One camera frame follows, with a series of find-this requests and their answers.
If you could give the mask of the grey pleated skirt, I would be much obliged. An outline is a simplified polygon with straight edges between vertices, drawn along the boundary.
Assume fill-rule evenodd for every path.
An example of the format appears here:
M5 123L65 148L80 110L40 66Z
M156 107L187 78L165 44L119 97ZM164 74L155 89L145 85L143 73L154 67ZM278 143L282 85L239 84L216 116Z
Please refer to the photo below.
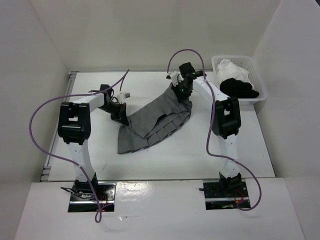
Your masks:
M191 117L190 99L178 101L172 85L121 125L117 138L117 153L128 154L147 149L177 132Z

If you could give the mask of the black skirt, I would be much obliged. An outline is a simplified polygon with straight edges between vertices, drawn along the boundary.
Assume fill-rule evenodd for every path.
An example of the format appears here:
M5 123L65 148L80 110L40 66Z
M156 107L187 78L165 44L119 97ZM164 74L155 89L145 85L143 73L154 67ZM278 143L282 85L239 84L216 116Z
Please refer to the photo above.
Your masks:
M219 89L224 94L230 97L237 97L238 99L255 99L260 95L249 82L234 78L224 80L220 84Z

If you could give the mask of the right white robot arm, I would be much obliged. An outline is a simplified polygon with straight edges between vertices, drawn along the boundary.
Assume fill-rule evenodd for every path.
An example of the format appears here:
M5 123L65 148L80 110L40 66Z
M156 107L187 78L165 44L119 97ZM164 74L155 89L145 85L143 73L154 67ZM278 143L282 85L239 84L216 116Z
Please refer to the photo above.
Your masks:
M237 136L241 127L238 99L221 92L206 79L202 70L196 71L190 62L182 64L179 71L167 73L166 78L171 80L178 100L185 100L196 91L212 105L210 132L218 137L220 153L217 156L224 159L217 190L225 197L231 196L242 183L242 175L236 163Z

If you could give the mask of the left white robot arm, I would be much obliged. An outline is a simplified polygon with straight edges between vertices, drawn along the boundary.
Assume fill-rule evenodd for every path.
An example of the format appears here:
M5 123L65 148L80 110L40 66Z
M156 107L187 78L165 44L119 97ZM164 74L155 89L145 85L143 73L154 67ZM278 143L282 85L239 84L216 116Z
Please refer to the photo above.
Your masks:
M67 145L75 168L73 192L82 194L88 200L98 197L100 188L97 174L93 169L88 140L91 136L91 113L96 109L110 114L111 120L127 126L127 104L114 97L114 90L102 84L99 90L80 94L80 99L64 101L60 105L58 135Z

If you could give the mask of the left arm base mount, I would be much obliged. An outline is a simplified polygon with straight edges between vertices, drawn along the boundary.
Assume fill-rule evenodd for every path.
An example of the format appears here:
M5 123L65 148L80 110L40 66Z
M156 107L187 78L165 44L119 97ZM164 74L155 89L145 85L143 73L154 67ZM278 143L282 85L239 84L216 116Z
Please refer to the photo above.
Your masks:
M117 184L115 182L98 182L96 195L102 212L113 212L115 210L116 186ZM76 190L75 186L62 186L61 189L70 194L68 205L69 213L97 212L99 210L92 192Z

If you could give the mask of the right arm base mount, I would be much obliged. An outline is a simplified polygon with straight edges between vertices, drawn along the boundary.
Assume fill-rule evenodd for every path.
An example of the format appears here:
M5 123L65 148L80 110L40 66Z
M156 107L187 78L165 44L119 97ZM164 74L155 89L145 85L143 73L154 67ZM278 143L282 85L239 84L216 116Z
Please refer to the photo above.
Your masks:
M240 186L223 191L218 180L205 180L199 191L204 194L206 210L231 210L251 207L249 193L245 181Z

